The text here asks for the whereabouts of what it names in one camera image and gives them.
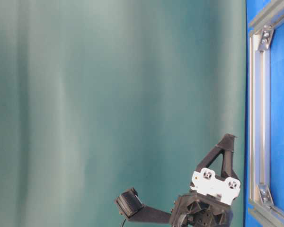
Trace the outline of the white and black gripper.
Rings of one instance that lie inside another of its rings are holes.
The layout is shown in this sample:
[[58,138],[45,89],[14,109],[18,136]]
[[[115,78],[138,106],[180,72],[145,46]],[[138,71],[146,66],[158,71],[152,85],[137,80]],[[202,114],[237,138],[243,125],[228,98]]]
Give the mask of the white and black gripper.
[[[192,176],[191,192],[178,196],[169,224],[173,227],[229,227],[233,213],[231,204],[240,193],[240,181],[233,171],[236,136],[225,134],[197,165]],[[223,155],[221,177],[208,167]]]

